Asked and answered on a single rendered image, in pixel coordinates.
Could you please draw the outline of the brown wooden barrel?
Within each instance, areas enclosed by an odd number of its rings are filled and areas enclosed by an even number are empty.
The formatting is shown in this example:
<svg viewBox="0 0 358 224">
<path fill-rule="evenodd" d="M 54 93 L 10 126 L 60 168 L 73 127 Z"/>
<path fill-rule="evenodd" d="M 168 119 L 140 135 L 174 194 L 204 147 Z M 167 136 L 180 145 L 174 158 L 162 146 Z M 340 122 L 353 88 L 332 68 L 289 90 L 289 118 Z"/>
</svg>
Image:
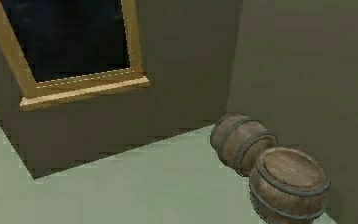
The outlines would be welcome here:
<svg viewBox="0 0 358 224">
<path fill-rule="evenodd" d="M 210 145 L 225 166 L 246 177 L 257 157 L 278 145 L 278 138 L 260 120 L 229 113 L 215 123 L 210 133 Z"/>
<path fill-rule="evenodd" d="M 310 155 L 273 147 L 258 156 L 250 172 L 250 200 L 267 224 L 313 224 L 325 212 L 330 183 Z"/>
</svg>

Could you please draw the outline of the wooden framed window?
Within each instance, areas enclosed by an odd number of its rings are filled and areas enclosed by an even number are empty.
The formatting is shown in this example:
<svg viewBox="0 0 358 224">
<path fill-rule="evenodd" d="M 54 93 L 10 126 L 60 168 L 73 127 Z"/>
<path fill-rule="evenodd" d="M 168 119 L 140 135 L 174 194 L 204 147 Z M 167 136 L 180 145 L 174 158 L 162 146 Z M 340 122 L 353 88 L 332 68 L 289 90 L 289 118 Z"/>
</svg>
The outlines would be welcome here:
<svg viewBox="0 0 358 224">
<path fill-rule="evenodd" d="M 22 111 L 150 85 L 135 0 L 0 0 Z"/>
</svg>

